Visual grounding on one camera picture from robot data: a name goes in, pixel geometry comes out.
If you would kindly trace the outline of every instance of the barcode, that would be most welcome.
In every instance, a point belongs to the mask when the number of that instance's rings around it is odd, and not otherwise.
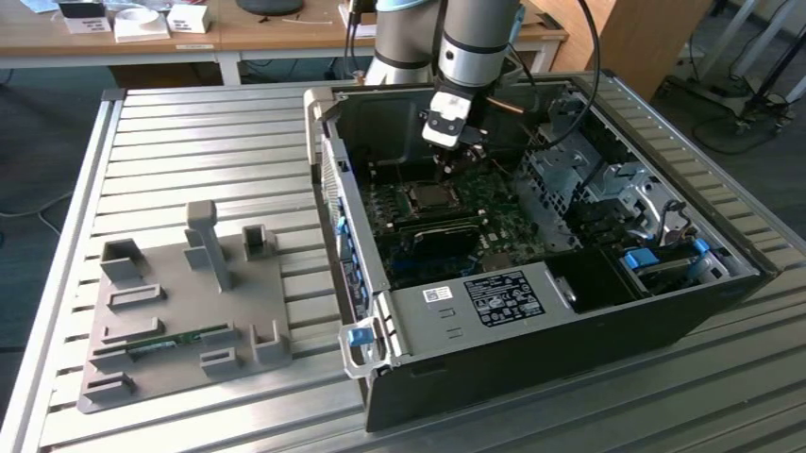
[[[431,288],[430,290],[423,291],[423,297],[426,297],[426,302],[438,302],[439,300],[453,298],[454,294],[451,293],[451,288],[443,286],[441,288]]]

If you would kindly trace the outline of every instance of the white box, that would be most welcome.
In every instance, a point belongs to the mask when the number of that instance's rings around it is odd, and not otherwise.
[[[174,5],[169,13],[171,31],[182,33],[207,33],[211,26],[211,13],[205,5]]]
[[[65,24],[73,34],[113,31],[113,26],[106,17],[85,17],[82,19],[69,19],[66,17]]]
[[[169,25],[163,14],[147,24],[115,21],[115,42],[139,42],[170,39]]]

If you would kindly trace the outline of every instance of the white label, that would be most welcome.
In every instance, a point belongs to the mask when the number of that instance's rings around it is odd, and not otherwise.
[[[213,44],[177,44],[177,50],[198,50],[198,49],[213,49]]]
[[[423,291],[423,297],[426,297],[426,302],[431,303],[438,302],[439,300],[451,299],[454,298],[454,295],[451,294],[451,288],[443,286]]]

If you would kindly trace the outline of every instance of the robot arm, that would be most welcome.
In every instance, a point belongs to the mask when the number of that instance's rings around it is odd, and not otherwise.
[[[460,146],[474,101],[501,75],[521,9],[520,0],[378,2],[375,59],[367,81],[425,81],[439,42],[437,92],[423,139],[442,148]]]

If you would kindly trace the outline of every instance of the small white box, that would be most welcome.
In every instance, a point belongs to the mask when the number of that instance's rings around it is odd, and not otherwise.
[[[153,14],[146,17],[149,9],[126,9],[115,16],[115,42],[139,42],[139,41],[155,41],[167,40],[171,37],[169,33],[169,25],[166,24],[166,17],[163,14]],[[134,16],[134,13],[141,13],[143,17]]]
[[[181,33],[207,33],[211,13],[205,5],[174,5],[169,13],[169,27]]]
[[[65,24],[73,34],[113,31],[113,26],[106,17],[85,17],[82,19],[69,19],[66,17]]]

